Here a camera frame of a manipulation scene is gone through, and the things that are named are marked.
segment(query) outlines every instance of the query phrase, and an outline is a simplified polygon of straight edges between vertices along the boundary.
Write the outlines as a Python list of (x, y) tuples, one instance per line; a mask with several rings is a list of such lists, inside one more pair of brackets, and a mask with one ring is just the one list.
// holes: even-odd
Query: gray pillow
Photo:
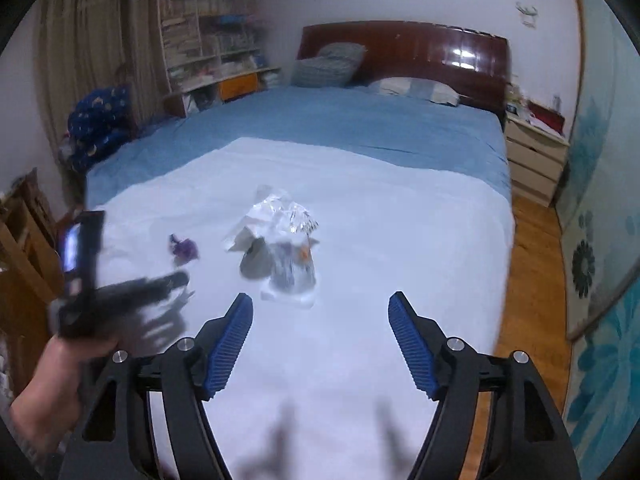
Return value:
[(299, 59), (293, 67), (291, 84), (306, 88), (345, 86), (356, 73), (367, 51), (357, 43), (331, 43), (317, 57)]
[(344, 59), (359, 67), (366, 51), (367, 49), (363, 45), (357, 43), (330, 43), (320, 49), (318, 57)]
[(328, 57), (299, 59), (293, 67), (291, 84), (306, 88), (345, 86), (358, 66), (348, 60)]

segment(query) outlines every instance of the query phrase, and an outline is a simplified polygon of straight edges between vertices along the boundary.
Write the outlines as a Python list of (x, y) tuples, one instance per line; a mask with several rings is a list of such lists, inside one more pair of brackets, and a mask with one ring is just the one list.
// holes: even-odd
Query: wooden headboard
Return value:
[(305, 27), (298, 59), (313, 57), (329, 43), (349, 41), (367, 47), (352, 82), (384, 77), (419, 77), (451, 86), (462, 104), (504, 117), (511, 76), (505, 38), (464, 28), (420, 22), (345, 22)]

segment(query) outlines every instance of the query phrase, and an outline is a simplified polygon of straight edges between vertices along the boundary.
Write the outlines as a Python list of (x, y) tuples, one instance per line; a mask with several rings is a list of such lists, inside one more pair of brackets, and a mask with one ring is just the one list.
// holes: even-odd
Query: plastic bag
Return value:
[(250, 256), (262, 266), (264, 250), (268, 251), (263, 298), (312, 306), (318, 280), (309, 235), (317, 227), (307, 209), (293, 202), (286, 191), (263, 186), (256, 193), (254, 206), (225, 237), (223, 245), (227, 251), (244, 251), (243, 263)]

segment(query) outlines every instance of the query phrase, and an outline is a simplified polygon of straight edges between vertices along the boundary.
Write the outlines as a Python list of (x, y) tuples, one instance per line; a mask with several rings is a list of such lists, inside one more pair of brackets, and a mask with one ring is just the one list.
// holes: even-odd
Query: pillow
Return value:
[(299, 59), (293, 67), (291, 84), (306, 88), (345, 86), (357, 69), (357, 65), (345, 59), (329, 57)]
[(291, 84), (307, 88), (345, 86), (356, 73), (367, 51), (357, 43), (331, 43), (317, 57), (299, 59), (293, 67)]
[(450, 86), (414, 77), (388, 77), (369, 85), (369, 90), (382, 95), (400, 95), (437, 104), (458, 106), (460, 95)]
[(318, 57), (344, 59), (351, 61), (357, 68), (362, 63), (366, 51), (366, 47), (357, 43), (330, 43), (320, 49)]

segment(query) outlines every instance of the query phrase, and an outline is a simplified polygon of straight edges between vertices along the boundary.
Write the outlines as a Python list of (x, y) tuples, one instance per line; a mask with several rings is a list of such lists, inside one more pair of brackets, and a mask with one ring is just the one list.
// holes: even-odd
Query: blue floral wallpaper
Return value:
[(594, 480), (640, 418), (640, 280), (581, 346), (573, 370), (580, 380), (566, 422), (582, 480)]
[(564, 420), (583, 480), (597, 480), (640, 419), (640, 55), (603, 0), (582, 0), (585, 64), (556, 205), (567, 331), (606, 312), (574, 344)]
[(556, 205), (569, 334), (611, 306), (640, 258), (640, 56), (603, 0), (582, 2), (584, 75)]

